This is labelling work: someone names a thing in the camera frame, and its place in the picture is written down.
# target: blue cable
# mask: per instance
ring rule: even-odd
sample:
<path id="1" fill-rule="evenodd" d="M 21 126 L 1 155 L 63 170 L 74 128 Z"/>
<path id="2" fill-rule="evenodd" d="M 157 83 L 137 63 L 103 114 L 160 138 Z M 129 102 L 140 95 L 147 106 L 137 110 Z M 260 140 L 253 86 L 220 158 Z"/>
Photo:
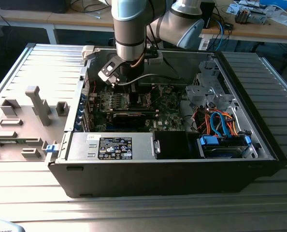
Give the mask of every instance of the blue cable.
<path id="1" fill-rule="evenodd" d="M 227 127 L 226 127 L 225 118 L 224 118 L 223 115 L 222 115 L 221 113 L 219 113 L 219 112 L 214 112 L 214 113 L 211 115 L 211 118 L 210 118 L 211 129 L 212 129 L 219 137 L 222 137 L 221 133 L 218 132 L 218 131 L 215 129 L 215 126 L 213 125 L 213 119 L 214 119 L 214 117 L 215 117 L 216 115 L 219 115 L 220 118 L 221 118 L 222 128 L 223 128 L 224 134 L 230 138 L 230 137 L 231 137 L 231 134 L 230 134 L 230 132 L 228 131 L 228 129 L 227 129 Z"/>
<path id="2" fill-rule="evenodd" d="M 224 35 L 224 30 L 223 30 L 223 27 L 222 27 L 222 24 L 220 23 L 220 21 L 214 19 L 221 27 L 221 40 L 220 40 L 220 43 L 218 45 L 218 47 L 216 48 L 216 51 L 220 48 L 221 44 L 222 44 L 222 41 L 223 41 L 223 35 Z"/>

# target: motherboard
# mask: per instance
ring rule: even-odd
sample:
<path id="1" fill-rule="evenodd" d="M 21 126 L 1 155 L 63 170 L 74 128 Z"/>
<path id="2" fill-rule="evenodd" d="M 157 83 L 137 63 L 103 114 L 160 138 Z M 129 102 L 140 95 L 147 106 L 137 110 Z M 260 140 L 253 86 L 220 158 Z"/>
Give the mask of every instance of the motherboard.
<path id="1" fill-rule="evenodd" d="M 184 131 L 179 116 L 178 95 L 173 86 L 156 85 L 146 93 L 114 92 L 108 87 L 90 96 L 92 130 Z"/>

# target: blue latch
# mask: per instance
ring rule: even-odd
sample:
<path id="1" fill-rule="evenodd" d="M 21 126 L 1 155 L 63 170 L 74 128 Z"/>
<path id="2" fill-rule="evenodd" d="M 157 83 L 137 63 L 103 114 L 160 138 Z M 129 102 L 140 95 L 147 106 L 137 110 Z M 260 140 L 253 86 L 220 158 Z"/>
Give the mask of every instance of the blue latch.
<path id="1" fill-rule="evenodd" d="M 249 146 L 251 145 L 252 141 L 251 141 L 251 138 L 250 138 L 249 136 L 246 136 L 246 137 L 244 138 L 244 140 L 246 141 L 246 143 L 247 143 Z"/>
<path id="2" fill-rule="evenodd" d="M 219 141 L 214 136 L 202 136 L 200 142 L 201 145 L 219 145 Z"/>
<path id="3" fill-rule="evenodd" d="M 57 153 L 59 151 L 59 144 L 47 145 L 46 152 Z"/>

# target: side panel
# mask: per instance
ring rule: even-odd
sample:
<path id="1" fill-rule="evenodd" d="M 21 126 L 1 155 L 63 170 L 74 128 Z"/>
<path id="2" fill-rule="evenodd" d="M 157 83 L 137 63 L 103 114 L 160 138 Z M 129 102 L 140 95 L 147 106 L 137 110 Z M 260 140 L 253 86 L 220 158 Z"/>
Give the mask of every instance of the side panel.
<path id="1" fill-rule="evenodd" d="M 70 197 L 238 192 L 279 170 L 276 161 L 51 164 Z"/>

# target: aluminum workbench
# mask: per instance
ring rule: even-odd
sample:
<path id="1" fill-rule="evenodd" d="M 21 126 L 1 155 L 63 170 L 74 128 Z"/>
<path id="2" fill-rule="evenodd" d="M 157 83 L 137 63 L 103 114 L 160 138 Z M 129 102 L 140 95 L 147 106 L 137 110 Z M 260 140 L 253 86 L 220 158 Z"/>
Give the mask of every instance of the aluminum workbench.
<path id="1" fill-rule="evenodd" d="M 16 88 L 36 78 L 42 91 L 46 87 L 41 82 L 43 75 L 50 76 L 54 83 L 47 91 L 53 97 L 47 92 L 42 95 L 48 104 L 65 101 L 71 106 L 75 83 L 84 66 L 81 49 L 45 44 L 27 47 L 1 82 L 0 98 L 22 94 Z M 32 70 L 37 70 L 37 75 L 30 75 Z M 69 85 L 59 85 L 61 78 Z M 24 104 L 24 94 L 20 101 Z M 284 232 L 287 166 L 239 193 L 72 199 L 44 162 L 5 160 L 0 162 L 0 218 L 23 226 L 27 232 Z"/>

